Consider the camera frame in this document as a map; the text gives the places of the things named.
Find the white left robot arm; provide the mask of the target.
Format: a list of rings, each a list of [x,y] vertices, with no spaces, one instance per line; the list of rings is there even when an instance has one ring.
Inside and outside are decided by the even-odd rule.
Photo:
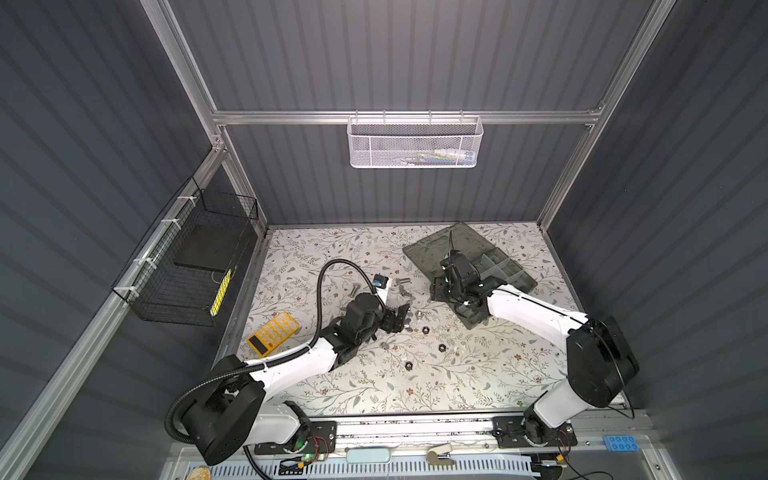
[[[348,363],[361,346],[376,339],[378,331],[401,332],[410,308],[409,303],[388,308],[377,295],[359,294],[344,315],[320,331],[312,346],[266,362],[244,362],[229,355],[216,364],[210,378],[172,404],[166,430],[194,445],[209,466],[255,444],[300,451],[311,422],[296,403],[271,400],[310,377]]]

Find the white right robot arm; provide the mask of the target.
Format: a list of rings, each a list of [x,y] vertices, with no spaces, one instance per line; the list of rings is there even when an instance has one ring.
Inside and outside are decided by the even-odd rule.
[[[500,278],[483,278],[457,249],[440,261],[430,298],[457,314],[480,311],[520,326],[565,356],[563,378],[523,414],[522,433],[533,446],[553,442],[582,412],[609,407],[639,373],[639,362],[615,318],[558,307]]]

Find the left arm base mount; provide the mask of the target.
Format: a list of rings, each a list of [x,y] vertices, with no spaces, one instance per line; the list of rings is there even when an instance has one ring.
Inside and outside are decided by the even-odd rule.
[[[303,424],[286,443],[261,443],[253,446],[256,455],[328,454],[335,451],[338,423],[311,421]]]

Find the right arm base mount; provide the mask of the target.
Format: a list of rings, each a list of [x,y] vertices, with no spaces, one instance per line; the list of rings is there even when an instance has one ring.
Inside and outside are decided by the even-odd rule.
[[[491,434],[500,448],[574,447],[578,439],[568,422],[558,428],[523,414],[494,416]]]

